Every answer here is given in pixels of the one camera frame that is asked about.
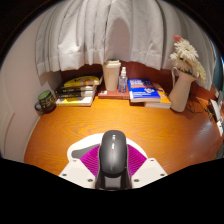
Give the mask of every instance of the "computer mouse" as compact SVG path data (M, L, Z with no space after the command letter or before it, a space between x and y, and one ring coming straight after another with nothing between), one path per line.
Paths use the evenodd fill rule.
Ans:
M99 148L100 169L105 174L117 175L125 170L127 161L126 136L118 130L104 133Z

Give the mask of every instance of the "vase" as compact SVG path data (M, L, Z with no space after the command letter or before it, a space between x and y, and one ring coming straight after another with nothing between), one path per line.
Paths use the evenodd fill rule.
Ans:
M187 104L191 83L195 81L196 78L180 71L176 67L173 67L171 72L173 78L173 89L168 96L169 100L171 101L171 109L176 112L183 112Z

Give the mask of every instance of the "book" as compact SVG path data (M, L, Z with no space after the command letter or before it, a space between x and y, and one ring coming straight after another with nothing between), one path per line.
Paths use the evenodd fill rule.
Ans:
M89 85L100 85L103 80L103 73L94 73L90 75L76 75L72 79L67 80L63 83L63 87L76 87L76 86L89 86Z
M72 98L72 97L83 97L83 96L92 96L97 86L93 87L93 90L86 90L86 91L67 91L67 92L61 92L55 90L55 95L58 99L61 98Z
M131 102L160 102L160 95L150 79L129 79L128 88Z
M171 102L167 94L165 93L164 89L161 87L159 83L153 83L153 85L160 95L160 102L159 103L145 102L145 107L170 109Z
M101 84L99 86L99 91L98 91L98 98L99 99L121 99L121 100L129 100L129 89L127 86L126 92L125 93L119 93L118 89L114 91L108 91L106 90L105 84Z
M70 93L70 92L78 92L78 91L92 91L95 89L95 85L89 85L89 86L74 86L74 87L64 87L59 86L56 90L55 93Z
M63 81L56 89L56 93L93 90L95 85L100 85L103 80L103 72L74 75Z
M72 98L64 98L57 99L56 105L62 107L83 107L83 106L91 106L94 96L96 93L96 89L94 90L93 96L86 97L72 97Z

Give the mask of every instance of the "flower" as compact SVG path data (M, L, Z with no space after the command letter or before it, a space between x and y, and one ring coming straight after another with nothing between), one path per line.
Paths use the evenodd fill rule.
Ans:
M175 50L178 55L183 58L185 61L196 61L198 58L197 51L194 49L192 45L190 45L189 41L181 40L174 44Z
M188 40L180 36L174 35L173 38L176 41L174 44L175 52L170 55L170 58L174 66L199 79L201 82L205 82L206 73L203 66L198 61L199 56L195 48Z
M183 72L189 72L191 67L181 58L177 53L173 53L170 55L171 60L175 67L178 67Z

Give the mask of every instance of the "mug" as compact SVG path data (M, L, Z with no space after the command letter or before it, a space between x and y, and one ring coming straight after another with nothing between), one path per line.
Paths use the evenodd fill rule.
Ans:
M41 93L38 100L34 107L37 111L41 111L42 114L50 113L56 108L56 102L50 90Z

